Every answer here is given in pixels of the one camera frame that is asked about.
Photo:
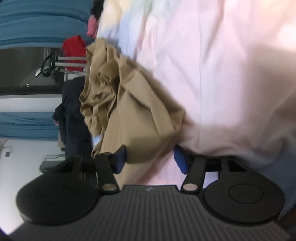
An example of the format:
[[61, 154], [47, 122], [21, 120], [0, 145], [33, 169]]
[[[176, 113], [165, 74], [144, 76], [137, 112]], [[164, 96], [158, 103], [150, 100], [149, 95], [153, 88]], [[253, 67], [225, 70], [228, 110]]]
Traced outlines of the tan printed garment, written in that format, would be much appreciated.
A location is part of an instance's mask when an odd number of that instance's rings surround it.
[[179, 134], [184, 109], [136, 62], [104, 39], [86, 48], [87, 67], [80, 94], [81, 114], [100, 141], [92, 156], [126, 147], [126, 163], [115, 179], [137, 183]]

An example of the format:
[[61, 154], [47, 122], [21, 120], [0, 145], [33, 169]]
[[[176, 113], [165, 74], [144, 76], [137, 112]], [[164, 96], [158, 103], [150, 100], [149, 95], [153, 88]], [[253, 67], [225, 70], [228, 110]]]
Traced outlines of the metal clothes rack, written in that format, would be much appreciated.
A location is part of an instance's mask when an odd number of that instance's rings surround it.
[[35, 72], [35, 77], [48, 78], [62, 73], [64, 74], [64, 81], [67, 81], [85, 76], [86, 65], [86, 57], [69, 57], [54, 52], [46, 52], [41, 67]]

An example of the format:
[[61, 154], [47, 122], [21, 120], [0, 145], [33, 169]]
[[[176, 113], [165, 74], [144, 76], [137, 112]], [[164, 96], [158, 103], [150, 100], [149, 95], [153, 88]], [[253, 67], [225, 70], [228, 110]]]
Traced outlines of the dark navy garment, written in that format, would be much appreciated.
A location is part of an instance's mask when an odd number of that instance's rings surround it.
[[77, 77], [64, 82], [62, 102], [56, 107], [52, 116], [59, 127], [61, 141], [65, 145], [65, 156], [82, 156], [83, 160], [90, 160], [92, 140], [84, 116], [80, 112], [80, 94], [84, 89], [85, 77]]

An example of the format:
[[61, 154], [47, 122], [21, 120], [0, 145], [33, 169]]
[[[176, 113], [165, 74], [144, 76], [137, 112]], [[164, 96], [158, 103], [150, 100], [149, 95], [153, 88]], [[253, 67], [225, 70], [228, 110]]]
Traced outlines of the blue curtain left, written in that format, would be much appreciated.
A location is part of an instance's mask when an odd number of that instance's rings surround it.
[[59, 127], [52, 115], [52, 112], [3, 112], [1, 138], [56, 141]]

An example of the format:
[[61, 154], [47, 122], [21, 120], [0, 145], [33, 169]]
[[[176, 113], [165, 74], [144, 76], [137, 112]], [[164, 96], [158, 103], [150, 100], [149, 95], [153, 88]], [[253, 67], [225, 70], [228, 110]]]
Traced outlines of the blue curtain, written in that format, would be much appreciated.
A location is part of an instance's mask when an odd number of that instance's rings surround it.
[[59, 127], [52, 115], [52, 112], [3, 112], [1, 138], [56, 141]]
[[86, 43], [93, 1], [1, 1], [1, 49], [60, 47], [79, 35]]

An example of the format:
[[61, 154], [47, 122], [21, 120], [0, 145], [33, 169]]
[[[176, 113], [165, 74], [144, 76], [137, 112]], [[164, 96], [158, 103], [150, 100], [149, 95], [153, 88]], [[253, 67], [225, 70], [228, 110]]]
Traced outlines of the pastel rainbow bed sheet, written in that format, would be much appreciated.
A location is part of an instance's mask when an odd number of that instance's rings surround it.
[[291, 211], [295, 1], [105, 1], [97, 35], [183, 106], [183, 148], [241, 157]]

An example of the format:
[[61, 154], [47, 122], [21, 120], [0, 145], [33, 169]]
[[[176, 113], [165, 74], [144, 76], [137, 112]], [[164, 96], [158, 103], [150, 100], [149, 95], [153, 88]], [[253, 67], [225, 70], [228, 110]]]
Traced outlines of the red garment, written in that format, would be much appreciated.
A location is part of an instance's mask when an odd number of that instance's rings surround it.
[[85, 48], [85, 41], [79, 35], [75, 35], [63, 42], [62, 52], [66, 57], [84, 57], [84, 60], [67, 60], [68, 63], [86, 64]]

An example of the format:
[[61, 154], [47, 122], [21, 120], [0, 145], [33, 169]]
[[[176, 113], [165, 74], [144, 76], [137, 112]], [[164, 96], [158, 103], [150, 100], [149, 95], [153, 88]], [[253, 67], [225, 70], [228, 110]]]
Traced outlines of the dark window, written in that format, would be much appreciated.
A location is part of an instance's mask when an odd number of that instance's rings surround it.
[[1, 95], [60, 94], [64, 74], [35, 76], [45, 58], [59, 48], [22, 47], [1, 50]]

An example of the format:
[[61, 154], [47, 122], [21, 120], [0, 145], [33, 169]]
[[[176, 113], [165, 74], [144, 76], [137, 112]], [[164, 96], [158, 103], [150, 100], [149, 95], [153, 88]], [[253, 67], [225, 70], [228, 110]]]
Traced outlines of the pink garment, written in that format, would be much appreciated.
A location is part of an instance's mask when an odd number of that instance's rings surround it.
[[95, 15], [91, 15], [88, 19], [87, 24], [87, 36], [93, 39], [97, 37], [98, 30], [98, 20], [95, 18]]

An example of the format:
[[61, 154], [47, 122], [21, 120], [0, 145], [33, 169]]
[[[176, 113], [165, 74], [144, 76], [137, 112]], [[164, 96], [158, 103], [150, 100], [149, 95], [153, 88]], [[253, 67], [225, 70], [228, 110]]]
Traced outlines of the black garment pile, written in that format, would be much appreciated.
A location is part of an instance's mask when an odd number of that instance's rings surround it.
[[95, 16], [96, 19], [99, 19], [103, 11], [103, 6], [104, 0], [94, 0], [91, 15]]

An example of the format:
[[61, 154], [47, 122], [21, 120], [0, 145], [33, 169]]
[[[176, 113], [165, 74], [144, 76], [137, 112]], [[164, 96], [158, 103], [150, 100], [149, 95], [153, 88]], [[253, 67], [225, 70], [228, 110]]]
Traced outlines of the blue curtain centre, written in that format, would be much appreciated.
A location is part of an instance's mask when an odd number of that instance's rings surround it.
[[79, 35], [86, 43], [93, 1], [1, 1], [1, 49], [60, 47]]

